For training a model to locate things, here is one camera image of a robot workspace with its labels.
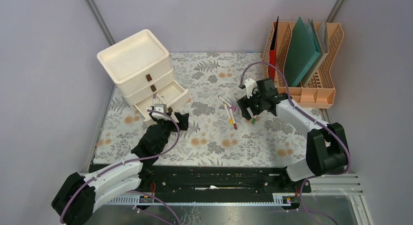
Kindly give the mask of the purple capped white marker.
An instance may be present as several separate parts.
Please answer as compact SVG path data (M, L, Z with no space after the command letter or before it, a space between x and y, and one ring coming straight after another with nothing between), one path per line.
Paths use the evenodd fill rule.
M152 106L155 107L155 104L156 104L156 94L153 94Z

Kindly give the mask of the red file folder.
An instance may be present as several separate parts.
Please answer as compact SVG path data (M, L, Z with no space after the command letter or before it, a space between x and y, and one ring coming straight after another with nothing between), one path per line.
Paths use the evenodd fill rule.
M272 36L272 41L271 41L271 45L270 45L270 51L269 51L269 63L272 65L269 66L268 68L268 75L270 78L273 79L273 81L275 82L276 79L276 75L275 75L275 66L276 66L276 44L277 44L277 32L278 32L278 23L279 23L279 17L277 17L276 22L274 23L273 27L274 27L274 33Z

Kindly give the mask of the cream drawer unit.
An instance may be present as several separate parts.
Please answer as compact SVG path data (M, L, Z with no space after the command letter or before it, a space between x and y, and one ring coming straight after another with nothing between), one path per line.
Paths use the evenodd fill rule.
M188 89L176 80L170 53L149 29L102 50L97 59L147 126L154 123L147 112L153 94L162 96L168 112L178 111L189 100Z

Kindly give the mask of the teal file folder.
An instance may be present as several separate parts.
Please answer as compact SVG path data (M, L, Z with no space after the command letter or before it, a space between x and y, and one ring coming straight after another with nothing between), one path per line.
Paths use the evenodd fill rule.
M292 30L292 36L284 66L284 76L289 87L296 87L311 67L311 58L315 53L313 41L302 18L298 18Z

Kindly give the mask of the beige file folder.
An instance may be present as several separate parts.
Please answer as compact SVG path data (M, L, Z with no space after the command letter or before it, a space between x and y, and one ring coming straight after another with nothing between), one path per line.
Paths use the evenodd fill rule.
M313 19L308 19L305 26L310 34L315 49L315 53L310 60L310 62L312 63L311 67L308 69L301 80L301 84L303 86L308 86L316 71L319 69L319 67L329 54L329 40L325 19L318 28L316 27Z

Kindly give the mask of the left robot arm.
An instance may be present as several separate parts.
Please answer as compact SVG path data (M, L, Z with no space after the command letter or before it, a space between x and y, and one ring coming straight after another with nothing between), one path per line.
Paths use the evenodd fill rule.
M140 172L176 146L178 139L171 147L165 148L171 133L179 134L188 129L189 114L176 112L174 115L172 118L171 113L151 110L150 116L155 124L147 128L128 155L98 171L69 175L51 203L60 223L83 225L102 205L124 192L149 189L150 177Z

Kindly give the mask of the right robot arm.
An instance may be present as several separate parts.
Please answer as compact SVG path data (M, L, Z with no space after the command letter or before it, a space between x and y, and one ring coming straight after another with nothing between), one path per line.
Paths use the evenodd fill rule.
M267 111L289 122L306 138L305 158L285 167L284 175L279 179L281 189L291 192L300 180L321 176L348 165L342 125L316 119L288 93L280 94L270 78L259 81L248 78L240 88L246 91L246 95L237 101L242 117L251 120L253 116Z

